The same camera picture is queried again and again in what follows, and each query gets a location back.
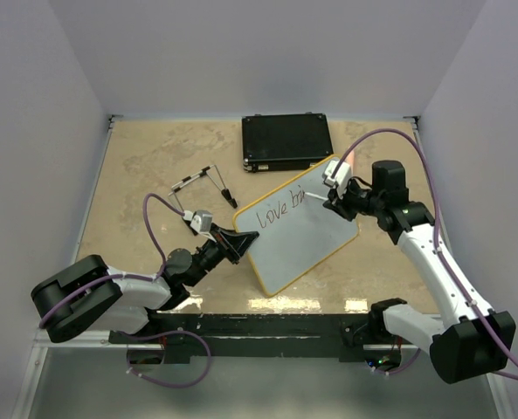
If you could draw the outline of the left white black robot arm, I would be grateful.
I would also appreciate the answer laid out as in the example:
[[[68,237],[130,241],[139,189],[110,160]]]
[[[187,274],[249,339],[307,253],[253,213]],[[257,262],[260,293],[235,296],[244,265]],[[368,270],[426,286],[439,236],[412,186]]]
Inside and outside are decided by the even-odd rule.
[[[190,296],[191,287],[225,260],[238,264],[258,238],[257,231],[237,232],[213,224],[202,246],[193,252],[173,250],[153,277],[116,270],[102,256],[89,255],[32,289],[39,328],[53,343],[91,330],[123,332],[150,342],[160,332],[160,321],[151,313],[178,307]]]

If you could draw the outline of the red white marker pen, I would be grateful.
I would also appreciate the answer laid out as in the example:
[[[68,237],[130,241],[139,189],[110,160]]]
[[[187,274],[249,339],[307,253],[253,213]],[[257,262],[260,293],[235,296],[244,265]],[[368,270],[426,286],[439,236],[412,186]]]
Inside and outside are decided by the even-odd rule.
[[[314,198],[316,200],[322,201],[322,202],[328,201],[328,198],[326,196],[321,196],[321,195],[318,195],[318,194],[315,194],[315,193],[312,193],[312,192],[305,192],[304,195],[307,196],[307,197],[311,197],[311,198]]]

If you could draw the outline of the yellow framed whiteboard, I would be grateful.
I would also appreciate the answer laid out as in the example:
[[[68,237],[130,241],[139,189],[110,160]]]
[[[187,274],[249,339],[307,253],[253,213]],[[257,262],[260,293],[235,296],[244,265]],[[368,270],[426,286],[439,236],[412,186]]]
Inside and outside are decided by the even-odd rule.
[[[247,252],[263,293],[272,297],[354,240],[355,221],[348,222],[322,207],[322,201],[304,195],[328,195],[322,174],[331,155],[281,184],[232,218],[236,231],[257,231]]]

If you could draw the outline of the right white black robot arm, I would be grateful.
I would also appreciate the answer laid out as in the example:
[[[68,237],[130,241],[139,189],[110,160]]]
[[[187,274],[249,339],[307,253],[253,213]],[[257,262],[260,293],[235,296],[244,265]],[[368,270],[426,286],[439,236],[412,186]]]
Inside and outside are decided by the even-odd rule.
[[[438,376],[453,384],[501,371],[515,336],[508,312],[496,312],[452,260],[427,207],[410,199],[404,166],[377,161],[372,182],[352,174],[345,161],[331,161],[322,180],[329,188],[324,207],[347,221],[373,216],[378,227],[411,261],[439,309],[439,319],[405,300],[372,304],[360,334],[380,343],[402,338],[429,355]]]

